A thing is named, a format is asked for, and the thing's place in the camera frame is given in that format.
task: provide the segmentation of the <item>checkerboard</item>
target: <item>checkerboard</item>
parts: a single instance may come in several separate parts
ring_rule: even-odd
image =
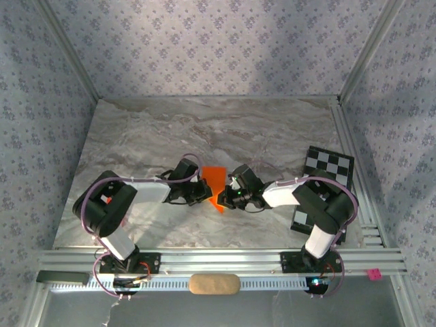
[[[306,164],[303,176],[310,175],[315,169],[329,173],[338,183],[351,191],[354,170],[354,158],[334,151],[310,146],[307,151]],[[314,222],[300,206],[296,207],[294,221],[291,229],[297,232],[310,235]],[[338,244],[345,241],[343,234]]]

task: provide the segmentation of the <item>pink tag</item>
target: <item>pink tag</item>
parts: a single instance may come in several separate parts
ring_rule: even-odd
[[[367,274],[370,281],[379,281],[382,279],[382,274],[378,268],[367,270]]]

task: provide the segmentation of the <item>gray marble table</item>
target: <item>gray marble table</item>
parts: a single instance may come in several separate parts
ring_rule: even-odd
[[[104,170],[120,176],[154,176],[173,168],[184,153],[208,166],[232,171],[263,159],[287,178],[301,176],[310,145],[341,151],[326,100],[224,97],[167,97],[100,100],[85,142],[54,242],[55,247],[96,245],[72,205]],[[255,166],[264,180],[277,173]],[[135,205],[125,229],[146,247],[301,247],[307,236],[290,230],[294,208],[258,214],[225,210],[209,202],[188,207]],[[349,227],[346,247],[357,247],[358,222]]]

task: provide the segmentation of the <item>wallpaper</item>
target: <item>wallpaper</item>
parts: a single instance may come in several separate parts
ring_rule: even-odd
[[[92,103],[30,1],[0,1],[0,326],[50,249]]]
[[[407,0],[345,106],[385,228],[436,326],[436,3]]]
[[[338,94],[384,0],[50,0],[101,97]]]

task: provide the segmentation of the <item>orange object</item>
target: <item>orange object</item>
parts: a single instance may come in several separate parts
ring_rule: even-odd
[[[224,191],[227,170],[225,167],[203,167],[202,178],[206,179],[207,185],[212,189],[212,197],[209,201],[220,212],[224,212],[224,207],[218,205],[218,194]]]

